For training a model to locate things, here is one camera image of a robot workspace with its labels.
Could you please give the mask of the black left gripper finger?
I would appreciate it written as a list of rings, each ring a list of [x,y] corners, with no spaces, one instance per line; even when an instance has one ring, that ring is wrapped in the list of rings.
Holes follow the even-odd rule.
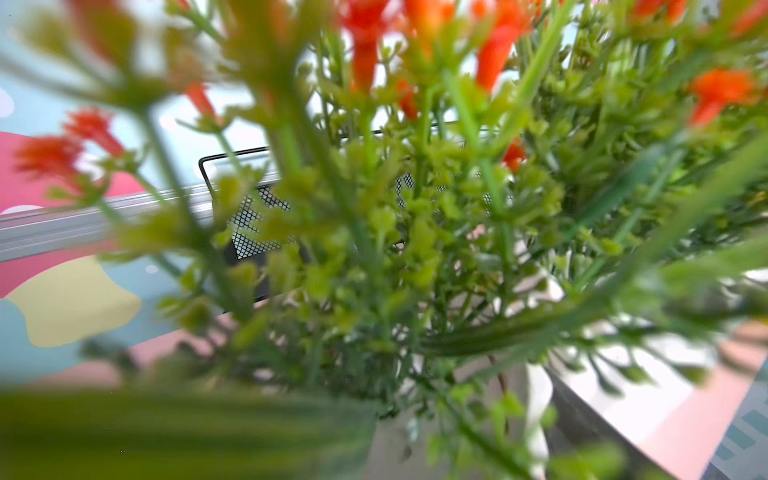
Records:
[[[553,386],[550,404],[558,413],[554,426],[545,430],[551,458],[607,443],[618,447],[623,455],[617,479],[671,479],[664,468],[627,440],[553,371],[546,374]]]

